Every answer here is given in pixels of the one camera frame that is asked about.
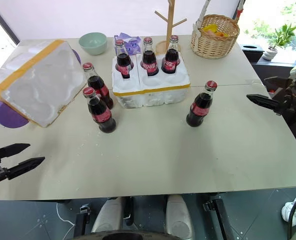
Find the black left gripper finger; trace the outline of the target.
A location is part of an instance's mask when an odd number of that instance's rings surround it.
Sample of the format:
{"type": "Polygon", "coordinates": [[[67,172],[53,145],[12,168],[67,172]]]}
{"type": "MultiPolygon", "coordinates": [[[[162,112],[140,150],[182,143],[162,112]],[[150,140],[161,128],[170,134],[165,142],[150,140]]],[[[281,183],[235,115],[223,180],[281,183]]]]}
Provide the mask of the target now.
{"type": "Polygon", "coordinates": [[[0,148],[0,159],[8,158],[16,154],[19,154],[29,146],[30,146],[29,143],[15,143],[15,144],[0,148]]]}
{"type": "Polygon", "coordinates": [[[12,180],[20,175],[23,175],[23,174],[35,169],[44,160],[45,160],[45,157],[42,156],[42,157],[30,158],[28,160],[25,160],[25,161],[19,163],[18,165],[7,170],[7,173],[6,173],[7,179],[12,180]]]}

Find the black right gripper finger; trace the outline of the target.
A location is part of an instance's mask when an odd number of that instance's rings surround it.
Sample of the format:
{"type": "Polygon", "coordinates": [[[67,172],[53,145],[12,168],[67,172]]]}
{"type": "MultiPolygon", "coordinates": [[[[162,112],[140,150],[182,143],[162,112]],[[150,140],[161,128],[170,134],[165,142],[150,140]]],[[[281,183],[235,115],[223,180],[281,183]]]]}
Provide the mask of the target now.
{"type": "Polygon", "coordinates": [[[273,110],[274,113],[277,115],[281,115],[286,111],[286,106],[279,101],[270,99],[267,96],[260,95],[260,94],[247,94],[246,97],[254,104],[273,110]]]}
{"type": "Polygon", "coordinates": [[[292,79],[284,78],[280,76],[272,76],[265,78],[263,84],[266,86],[267,90],[276,90],[278,88],[287,88],[292,83],[292,79]]]}

